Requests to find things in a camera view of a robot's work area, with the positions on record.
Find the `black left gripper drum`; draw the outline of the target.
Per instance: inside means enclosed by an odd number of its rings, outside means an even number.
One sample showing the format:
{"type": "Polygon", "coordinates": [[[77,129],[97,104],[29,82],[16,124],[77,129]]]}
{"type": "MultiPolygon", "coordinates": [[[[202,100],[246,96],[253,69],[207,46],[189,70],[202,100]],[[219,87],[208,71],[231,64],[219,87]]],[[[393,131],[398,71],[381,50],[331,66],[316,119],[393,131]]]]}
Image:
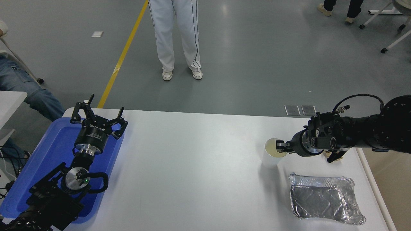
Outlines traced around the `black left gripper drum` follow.
{"type": "Polygon", "coordinates": [[[81,122],[81,130],[74,143],[74,147],[81,150],[82,148],[92,146],[96,152],[103,152],[112,131],[111,127],[104,126],[100,121],[84,119],[81,122]]]}

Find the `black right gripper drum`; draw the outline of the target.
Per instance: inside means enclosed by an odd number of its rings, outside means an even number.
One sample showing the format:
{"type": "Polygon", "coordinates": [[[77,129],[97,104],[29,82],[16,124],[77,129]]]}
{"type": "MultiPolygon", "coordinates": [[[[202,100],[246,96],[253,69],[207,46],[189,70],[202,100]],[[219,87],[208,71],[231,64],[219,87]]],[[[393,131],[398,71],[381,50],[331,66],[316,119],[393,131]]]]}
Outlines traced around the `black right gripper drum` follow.
{"type": "Polygon", "coordinates": [[[296,153],[301,157],[311,157],[311,152],[305,148],[302,137],[307,130],[302,130],[294,134],[290,140],[290,148],[292,153],[296,153]]]}

